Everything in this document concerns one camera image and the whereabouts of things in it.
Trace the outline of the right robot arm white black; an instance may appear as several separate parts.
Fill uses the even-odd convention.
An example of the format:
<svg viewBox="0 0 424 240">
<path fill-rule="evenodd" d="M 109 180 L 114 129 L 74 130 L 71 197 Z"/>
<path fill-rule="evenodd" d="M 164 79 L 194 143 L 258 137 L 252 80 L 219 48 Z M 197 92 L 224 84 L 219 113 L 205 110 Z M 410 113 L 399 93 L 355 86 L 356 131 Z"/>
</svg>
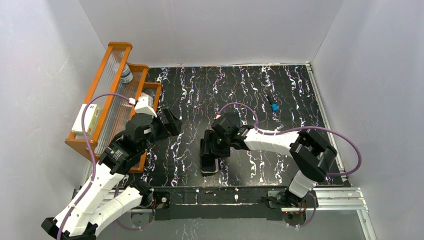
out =
<svg viewBox="0 0 424 240">
<path fill-rule="evenodd" d="M 235 112 L 217 115 L 200 139 L 200 169 L 203 174 L 219 170 L 218 160 L 228 158 L 231 149 L 269 151 L 292 157 L 299 170 L 286 188 L 283 200 L 300 202 L 317 183 L 323 182 L 335 162 L 336 149 L 314 129 L 277 134 L 241 125 Z"/>
</svg>

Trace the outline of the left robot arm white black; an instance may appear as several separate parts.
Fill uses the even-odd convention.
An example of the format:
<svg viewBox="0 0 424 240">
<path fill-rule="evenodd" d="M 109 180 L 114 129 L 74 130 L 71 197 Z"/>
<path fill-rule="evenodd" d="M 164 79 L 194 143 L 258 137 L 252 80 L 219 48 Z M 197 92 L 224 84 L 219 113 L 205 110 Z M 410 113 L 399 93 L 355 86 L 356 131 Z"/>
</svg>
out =
<svg viewBox="0 0 424 240">
<path fill-rule="evenodd" d="M 169 108 L 162 113 L 166 123 L 156 114 L 143 111 L 131 117 L 100 155 L 90 179 L 68 206 L 42 222 L 41 228 L 49 236 L 57 240 L 95 240 L 105 227 L 152 195 L 153 187 L 136 180 L 120 195 L 102 203 L 155 142 L 180 134 L 181 118 L 175 117 Z"/>
</svg>

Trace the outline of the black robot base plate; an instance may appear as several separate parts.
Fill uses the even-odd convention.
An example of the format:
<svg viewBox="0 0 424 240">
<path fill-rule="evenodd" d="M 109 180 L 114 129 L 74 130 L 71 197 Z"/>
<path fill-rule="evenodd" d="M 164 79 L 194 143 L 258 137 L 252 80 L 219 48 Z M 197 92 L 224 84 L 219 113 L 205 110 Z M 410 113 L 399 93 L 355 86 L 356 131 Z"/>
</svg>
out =
<svg viewBox="0 0 424 240">
<path fill-rule="evenodd" d="M 302 224 L 318 207 L 316 193 L 283 203 L 284 186 L 157 187 L 133 213 L 154 208 L 157 221 L 179 219 L 266 219 Z"/>
</svg>

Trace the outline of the black phone case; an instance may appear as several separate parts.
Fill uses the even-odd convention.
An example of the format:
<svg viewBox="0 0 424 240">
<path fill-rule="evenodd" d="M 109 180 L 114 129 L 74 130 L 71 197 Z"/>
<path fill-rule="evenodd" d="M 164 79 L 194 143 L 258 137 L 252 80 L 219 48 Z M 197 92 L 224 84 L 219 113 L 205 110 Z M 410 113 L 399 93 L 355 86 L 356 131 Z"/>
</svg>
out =
<svg viewBox="0 0 424 240">
<path fill-rule="evenodd" d="M 203 177 L 216 174 L 219 171 L 219 159 L 212 156 L 201 157 L 200 170 Z"/>
</svg>

